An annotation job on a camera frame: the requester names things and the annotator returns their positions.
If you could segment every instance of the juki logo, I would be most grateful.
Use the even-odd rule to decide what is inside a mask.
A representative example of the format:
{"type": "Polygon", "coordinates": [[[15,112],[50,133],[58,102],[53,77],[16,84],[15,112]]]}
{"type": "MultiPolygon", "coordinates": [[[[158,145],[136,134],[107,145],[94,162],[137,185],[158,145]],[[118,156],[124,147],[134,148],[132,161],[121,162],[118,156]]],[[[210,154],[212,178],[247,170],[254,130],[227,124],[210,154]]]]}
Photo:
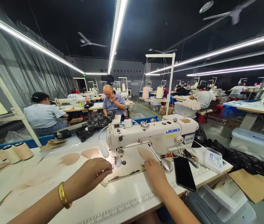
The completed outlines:
{"type": "Polygon", "coordinates": [[[173,133],[173,132],[177,132],[177,131],[179,131],[179,128],[169,130],[169,131],[166,132],[166,134],[168,134],[168,133],[173,133]]]}

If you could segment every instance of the gray curtain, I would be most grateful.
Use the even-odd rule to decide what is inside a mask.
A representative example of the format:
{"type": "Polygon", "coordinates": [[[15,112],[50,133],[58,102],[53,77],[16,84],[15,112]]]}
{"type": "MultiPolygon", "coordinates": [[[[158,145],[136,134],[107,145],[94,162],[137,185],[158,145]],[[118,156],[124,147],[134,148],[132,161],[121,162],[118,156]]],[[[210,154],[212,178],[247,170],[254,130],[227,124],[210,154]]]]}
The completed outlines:
{"type": "MultiPolygon", "coordinates": [[[[3,13],[0,20],[64,58],[62,52],[20,22],[15,25],[3,13]]],[[[54,99],[65,98],[73,88],[68,67],[1,29],[0,76],[22,109],[32,104],[30,99],[36,91],[45,92],[54,99]]],[[[0,102],[10,111],[11,104],[1,88],[0,102]]]]}

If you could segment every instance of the white fabric pile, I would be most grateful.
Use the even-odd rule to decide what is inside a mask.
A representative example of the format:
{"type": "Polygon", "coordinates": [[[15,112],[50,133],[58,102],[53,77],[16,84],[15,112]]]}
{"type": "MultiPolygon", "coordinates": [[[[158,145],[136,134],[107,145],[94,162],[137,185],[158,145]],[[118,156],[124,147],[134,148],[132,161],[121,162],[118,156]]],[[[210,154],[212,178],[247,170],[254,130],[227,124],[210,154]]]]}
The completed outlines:
{"type": "Polygon", "coordinates": [[[201,109],[201,105],[199,102],[197,102],[197,100],[187,99],[186,101],[182,102],[182,105],[185,107],[191,108],[193,110],[200,110],[201,109]]]}

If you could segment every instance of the black ceiling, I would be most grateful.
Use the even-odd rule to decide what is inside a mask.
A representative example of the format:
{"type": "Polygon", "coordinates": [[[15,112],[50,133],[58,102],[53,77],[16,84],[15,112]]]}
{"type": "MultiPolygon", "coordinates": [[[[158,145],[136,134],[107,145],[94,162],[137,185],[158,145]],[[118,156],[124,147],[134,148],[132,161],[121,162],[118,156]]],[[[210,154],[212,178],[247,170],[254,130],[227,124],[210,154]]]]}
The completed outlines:
{"type": "MultiPolygon", "coordinates": [[[[150,48],[168,49],[213,21],[203,21],[204,17],[230,11],[244,0],[215,0],[207,12],[199,14],[199,9],[206,2],[207,0],[129,0],[115,58],[144,62],[145,54],[152,53],[148,51],[150,48]]],[[[19,20],[35,33],[41,33],[46,41],[65,55],[96,58],[109,57],[115,4],[116,0],[30,0],[34,18],[28,0],[0,0],[1,9],[13,22],[19,20]],[[92,42],[108,45],[108,48],[80,47],[78,31],[92,42]]],[[[257,0],[242,10],[238,24],[232,25],[231,18],[227,17],[174,47],[178,49],[176,61],[263,33],[264,0],[257,0]]],[[[235,52],[239,53],[245,54],[246,50],[235,52]]]]}

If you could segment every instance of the bracelet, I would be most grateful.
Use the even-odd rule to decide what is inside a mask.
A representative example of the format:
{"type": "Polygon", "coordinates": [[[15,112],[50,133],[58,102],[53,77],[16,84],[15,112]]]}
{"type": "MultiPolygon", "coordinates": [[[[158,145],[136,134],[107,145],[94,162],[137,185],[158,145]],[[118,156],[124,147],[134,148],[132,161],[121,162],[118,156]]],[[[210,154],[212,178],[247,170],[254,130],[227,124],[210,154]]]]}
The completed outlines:
{"type": "Polygon", "coordinates": [[[63,206],[66,209],[69,209],[72,206],[72,202],[69,202],[67,200],[67,197],[63,191],[63,182],[61,182],[58,186],[58,193],[59,193],[59,197],[60,197],[60,200],[61,200],[61,203],[63,204],[63,206]]]}

